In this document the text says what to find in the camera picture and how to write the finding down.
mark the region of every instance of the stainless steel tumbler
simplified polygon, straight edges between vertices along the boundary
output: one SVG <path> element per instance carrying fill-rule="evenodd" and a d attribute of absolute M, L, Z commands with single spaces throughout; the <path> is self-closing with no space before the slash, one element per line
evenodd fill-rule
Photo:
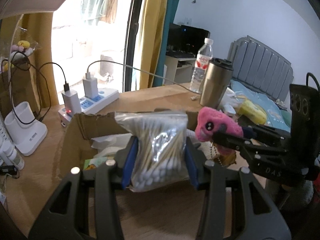
<path fill-rule="evenodd" d="M 213 58 L 206 70 L 200 104 L 217 108 L 233 74 L 232 62 L 226 59 Z"/>

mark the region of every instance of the tabletop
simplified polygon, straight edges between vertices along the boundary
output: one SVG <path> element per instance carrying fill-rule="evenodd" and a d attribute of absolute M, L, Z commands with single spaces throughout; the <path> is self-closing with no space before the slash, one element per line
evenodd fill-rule
<path fill-rule="evenodd" d="M 177 85 L 125 92 L 98 114 L 153 111 L 155 108 L 198 111 L 201 106 L 198 101 L 191 100 L 192 96 L 193 93 Z M 5 195 L 9 213 L 25 235 L 59 184 L 54 163 L 57 163 L 66 132 L 60 125 L 58 110 L 61 107 L 51 107 L 44 118 L 48 134 L 32 155 L 24 157 L 25 167 L 20 178 L 7 179 Z M 237 164 L 231 168 L 244 165 L 246 161 L 238 156 Z M 188 181 L 144 193 L 118 191 L 116 196 L 125 239 L 195 239 L 204 192 L 195 191 Z"/>

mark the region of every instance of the brown garment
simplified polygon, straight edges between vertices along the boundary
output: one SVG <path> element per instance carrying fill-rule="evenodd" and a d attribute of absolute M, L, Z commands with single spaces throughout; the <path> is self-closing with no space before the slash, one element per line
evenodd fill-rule
<path fill-rule="evenodd" d="M 105 11 L 102 11 L 101 14 L 105 16 L 101 17 L 100 21 L 104 21 L 106 23 L 114 23 L 116 20 L 118 0 L 105 0 L 104 3 L 106 3 L 103 6 L 103 8 L 105 8 Z"/>

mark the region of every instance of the black monitor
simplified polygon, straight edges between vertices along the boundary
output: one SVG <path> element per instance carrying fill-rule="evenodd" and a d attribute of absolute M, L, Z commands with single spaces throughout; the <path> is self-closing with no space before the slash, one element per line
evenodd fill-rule
<path fill-rule="evenodd" d="M 181 49 L 186 53 L 192 53 L 196 55 L 198 50 L 204 44 L 204 38 L 210 37 L 210 32 L 204 29 L 186 25 L 181 25 L 181 29 L 183 33 Z"/>
<path fill-rule="evenodd" d="M 170 23 L 167 41 L 167 51 L 181 51 L 181 35 L 181 26 Z"/>

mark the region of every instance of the bag of cotton swabs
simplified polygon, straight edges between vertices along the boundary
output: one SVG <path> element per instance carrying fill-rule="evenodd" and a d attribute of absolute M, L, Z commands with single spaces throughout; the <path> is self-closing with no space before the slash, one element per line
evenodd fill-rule
<path fill-rule="evenodd" d="M 139 140 L 132 191 L 147 191 L 188 177 L 184 162 L 188 124 L 185 113 L 116 113 L 115 120 Z"/>

